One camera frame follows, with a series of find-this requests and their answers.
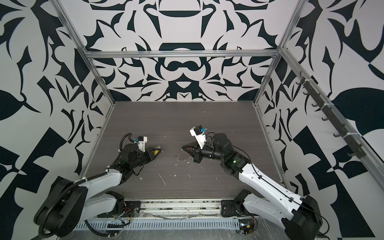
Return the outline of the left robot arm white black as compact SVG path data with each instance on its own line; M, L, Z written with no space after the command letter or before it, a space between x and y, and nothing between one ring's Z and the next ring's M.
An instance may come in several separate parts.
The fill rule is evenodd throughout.
M143 168L161 152L161 147L143 149L138 144L127 144L120 147L117 158L102 173L77 182L59 181L34 216L39 237L64 237L78 223L97 215L121 214L124 197L110 189L125 183L135 175L135 168Z

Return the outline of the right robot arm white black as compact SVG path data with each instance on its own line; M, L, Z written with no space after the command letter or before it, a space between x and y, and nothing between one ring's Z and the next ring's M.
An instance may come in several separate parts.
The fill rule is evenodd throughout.
M258 215L284 230L291 240L314 240L323 236L320 229L329 222L321 215L318 202L311 196L302 197L284 188L251 161L250 156L224 133L210 136L202 127L193 128L190 134L196 140L182 146L195 163L204 158L220 161L230 176L256 190L263 199L248 191L237 195L237 201L249 214Z

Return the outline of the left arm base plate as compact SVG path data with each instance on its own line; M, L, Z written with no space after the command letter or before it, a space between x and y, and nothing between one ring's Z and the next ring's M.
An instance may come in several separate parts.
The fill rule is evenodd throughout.
M123 208L119 214L121 218L136 217L141 212L141 201L124 201Z

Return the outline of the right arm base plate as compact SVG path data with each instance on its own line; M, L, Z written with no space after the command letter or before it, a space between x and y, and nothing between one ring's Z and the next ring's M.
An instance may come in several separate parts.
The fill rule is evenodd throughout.
M240 200L221 200L220 215L223 218L230 217L245 217L245 216L260 216L257 209L250 201Z

